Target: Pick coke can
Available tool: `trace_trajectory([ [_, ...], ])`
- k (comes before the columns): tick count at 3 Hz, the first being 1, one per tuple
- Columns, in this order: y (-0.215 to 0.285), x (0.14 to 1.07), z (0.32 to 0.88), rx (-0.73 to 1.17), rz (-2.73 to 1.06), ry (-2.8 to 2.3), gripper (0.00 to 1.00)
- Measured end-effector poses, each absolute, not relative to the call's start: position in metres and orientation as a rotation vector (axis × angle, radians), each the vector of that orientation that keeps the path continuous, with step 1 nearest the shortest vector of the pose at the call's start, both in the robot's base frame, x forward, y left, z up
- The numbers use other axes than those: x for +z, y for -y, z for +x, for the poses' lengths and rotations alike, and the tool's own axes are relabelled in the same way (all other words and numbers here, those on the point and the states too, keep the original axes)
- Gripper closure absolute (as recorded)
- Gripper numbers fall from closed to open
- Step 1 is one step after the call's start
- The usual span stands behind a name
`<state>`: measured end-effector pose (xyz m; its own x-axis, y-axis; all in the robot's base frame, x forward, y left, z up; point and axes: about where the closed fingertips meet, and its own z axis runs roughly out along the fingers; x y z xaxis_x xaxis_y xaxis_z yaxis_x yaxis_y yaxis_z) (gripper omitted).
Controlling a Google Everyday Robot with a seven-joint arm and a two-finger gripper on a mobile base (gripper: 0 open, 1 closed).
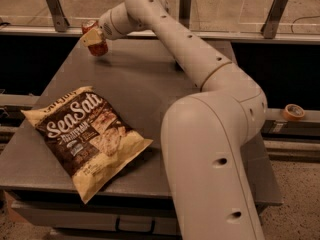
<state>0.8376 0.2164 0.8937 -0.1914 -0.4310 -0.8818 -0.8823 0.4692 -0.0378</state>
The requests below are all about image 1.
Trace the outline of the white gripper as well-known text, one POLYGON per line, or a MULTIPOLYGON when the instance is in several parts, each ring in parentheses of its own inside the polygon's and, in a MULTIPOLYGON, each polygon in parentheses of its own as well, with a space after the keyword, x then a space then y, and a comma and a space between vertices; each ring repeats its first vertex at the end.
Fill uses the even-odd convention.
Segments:
POLYGON ((116 40, 139 29, 139 23, 128 14, 124 3, 105 12, 99 18, 98 26, 99 28, 90 29, 80 38, 85 47, 101 43, 104 37, 116 40))

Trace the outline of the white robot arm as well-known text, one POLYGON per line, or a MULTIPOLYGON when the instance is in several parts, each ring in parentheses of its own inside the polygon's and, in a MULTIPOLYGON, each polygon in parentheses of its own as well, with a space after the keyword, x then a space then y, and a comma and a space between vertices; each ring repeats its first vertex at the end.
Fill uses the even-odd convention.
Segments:
POLYGON ((260 86, 173 19, 165 0, 124 0, 84 45, 150 30, 199 91, 174 102, 161 126, 163 161, 183 240, 265 240, 241 157, 261 130, 260 86))

